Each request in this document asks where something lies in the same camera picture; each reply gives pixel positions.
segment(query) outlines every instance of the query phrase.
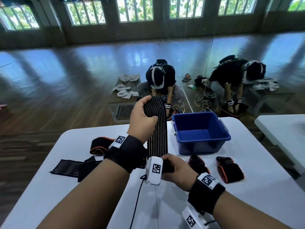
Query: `bin handle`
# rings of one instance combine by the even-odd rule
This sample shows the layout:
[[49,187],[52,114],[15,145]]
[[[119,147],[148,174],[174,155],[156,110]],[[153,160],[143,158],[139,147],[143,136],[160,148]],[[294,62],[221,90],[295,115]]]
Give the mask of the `bin handle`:
[[223,122],[221,119],[219,119],[219,121],[221,122],[221,124],[222,124],[222,126],[225,128],[225,130],[227,130],[227,131],[229,132],[229,130],[228,130],[227,126],[224,124],[224,122]]
[[174,128],[174,130],[175,130],[175,135],[177,134],[177,128],[176,128],[176,124],[174,124],[174,122],[173,121],[170,121],[171,122],[171,124],[172,124],[172,126],[173,126],[173,128]]

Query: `person wearing black cap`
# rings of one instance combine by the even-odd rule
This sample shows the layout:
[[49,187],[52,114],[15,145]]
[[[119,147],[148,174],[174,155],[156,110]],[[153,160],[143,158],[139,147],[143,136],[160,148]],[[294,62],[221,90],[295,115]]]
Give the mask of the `person wearing black cap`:
[[[237,113],[241,103],[244,84],[253,84],[256,80],[264,78],[266,66],[256,60],[237,59],[220,64],[213,71],[207,81],[207,86],[215,92],[217,101],[216,113],[219,114],[220,107],[227,103],[228,111]],[[236,99],[232,100],[231,88],[237,87]]]
[[147,82],[138,85],[138,91],[141,96],[148,96],[149,91],[153,96],[158,93],[167,95],[167,103],[165,104],[166,116],[170,115],[170,109],[183,96],[181,88],[175,84],[175,69],[168,65],[165,60],[151,65],[146,72]]

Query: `white table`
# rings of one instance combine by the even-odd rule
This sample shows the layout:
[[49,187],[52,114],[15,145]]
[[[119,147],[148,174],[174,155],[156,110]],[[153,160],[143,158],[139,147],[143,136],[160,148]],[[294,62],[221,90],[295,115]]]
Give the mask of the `white table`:
[[[246,179],[225,184],[229,192],[248,204],[281,220],[292,228],[303,228],[305,193],[275,161],[254,136],[234,118],[222,118],[232,140],[217,154],[201,156],[213,176],[218,178],[216,156],[229,156],[239,164]],[[174,130],[168,122],[168,151],[177,154]],[[99,136],[115,138],[128,125],[69,130],[58,139],[31,183],[18,200],[1,229],[34,229],[48,212],[76,185],[77,179],[48,173],[60,161],[84,161],[89,158],[91,141]],[[132,172],[108,228],[128,228],[144,170]],[[133,228],[188,228],[182,220],[187,195],[172,183],[162,181],[157,187],[143,184]]]
[[304,174],[305,114],[259,116],[254,123],[293,161],[299,174]]

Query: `white cloth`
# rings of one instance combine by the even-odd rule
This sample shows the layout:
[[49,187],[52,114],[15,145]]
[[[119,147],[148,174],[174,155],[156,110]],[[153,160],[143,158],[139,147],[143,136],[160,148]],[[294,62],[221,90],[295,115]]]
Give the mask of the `white cloth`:
[[125,87],[126,87],[125,85],[119,84],[115,88],[113,88],[112,91],[114,92],[114,91],[122,91],[122,90],[130,90],[131,89],[131,87],[127,87],[127,88],[125,88]]
[[117,96],[124,99],[130,99],[132,96],[139,96],[139,92],[128,92],[126,90],[122,90],[117,93]]
[[280,85],[277,83],[275,78],[257,80],[257,85],[253,86],[254,91],[266,89],[273,92],[278,88],[280,88]]
[[128,80],[129,81],[137,81],[140,78],[140,74],[137,74],[137,75],[126,75],[124,73],[124,75],[120,75],[118,78],[119,78],[119,80],[121,80],[123,82],[127,82]]

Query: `window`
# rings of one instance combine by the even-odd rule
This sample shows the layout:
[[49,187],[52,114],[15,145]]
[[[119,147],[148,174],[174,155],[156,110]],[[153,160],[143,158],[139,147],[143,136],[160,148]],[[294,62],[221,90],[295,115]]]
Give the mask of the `window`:
[[305,10],[305,0],[292,0],[288,9],[289,12],[304,11],[304,10]]
[[39,25],[27,5],[0,6],[0,22],[6,30],[39,29]]
[[106,24],[101,1],[65,2],[73,26]]
[[170,0],[170,18],[201,18],[203,7],[204,0]]
[[256,0],[221,0],[218,15],[252,14]]
[[153,0],[116,0],[116,5],[121,23],[153,20]]

